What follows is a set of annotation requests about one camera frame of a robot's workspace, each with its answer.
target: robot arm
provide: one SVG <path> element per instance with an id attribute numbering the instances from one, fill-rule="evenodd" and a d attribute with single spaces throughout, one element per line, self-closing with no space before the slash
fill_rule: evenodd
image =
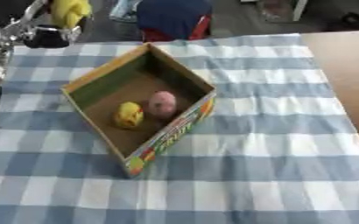
<path id="1" fill-rule="evenodd" d="M 34 25 L 34 20 L 49 13 L 53 24 Z M 58 48 L 72 44 L 81 34 L 91 14 L 88 0 L 34 0 L 18 20 L 0 28 L 1 84 L 15 43 L 31 48 Z"/>

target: floor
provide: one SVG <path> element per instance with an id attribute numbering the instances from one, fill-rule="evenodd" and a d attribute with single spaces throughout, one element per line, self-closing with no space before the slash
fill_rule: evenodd
<path id="1" fill-rule="evenodd" d="M 14 1 L 16 1 L 15 4 L 20 4 L 32 0 Z M 116 1 L 89 0 L 93 5 L 94 21 L 88 31 L 79 39 L 80 42 L 141 40 L 141 33 L 135 24 L 119 23 L 109 19 L 109 12 Z M 309 0 L 299 22 L 277 24 L 266 22 L 261 17 L 256 3 L 239 3 L 239 0 L 210 1 L 213 5 L 213 38 L 249 34 L 322 32 L 327 24 L 337 20 L 345 13 L 349 11 L 359 13 L 359 0 Z"/>

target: red object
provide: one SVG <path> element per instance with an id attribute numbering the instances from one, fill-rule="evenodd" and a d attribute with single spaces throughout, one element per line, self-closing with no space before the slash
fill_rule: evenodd
<path id="1" fill-rule="evenodd" d="M 201 17 L 192 35 L 187 40 L 204 39 L 207 36 L 211 15 Z M 171 38 L 161 31 L 155 29 L 143 29 L 144 42 L 172 41 Z"/>

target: yellow object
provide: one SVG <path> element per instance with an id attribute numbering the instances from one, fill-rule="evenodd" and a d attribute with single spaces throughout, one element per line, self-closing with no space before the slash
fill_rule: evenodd
<path id="1" fill-rule="evenodd" d="M 143 121 L 143 117 L 141 107 L 135 102 L 127 101 L 118 107 L 114 121 L 119 127 L 133 129 Z"/>
<path id="2" fill-rule="evenodd" d="M 51 5 L 53 23 L 61 28 L 73 29 L 82 18 L 90 14 L 88 0 L 53 0 Z"/>

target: tablecloth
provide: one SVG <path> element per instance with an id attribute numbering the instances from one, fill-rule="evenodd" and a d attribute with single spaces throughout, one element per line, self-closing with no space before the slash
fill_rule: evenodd
<path id="1" fill-rule="evenodd" d="M 128 179 L 60 87 L 141 43 L 16 47 L 0 105 L 0 224 L 359 223 L 359 136 L 300 35 L 156 45 L 215 111 Z"/>

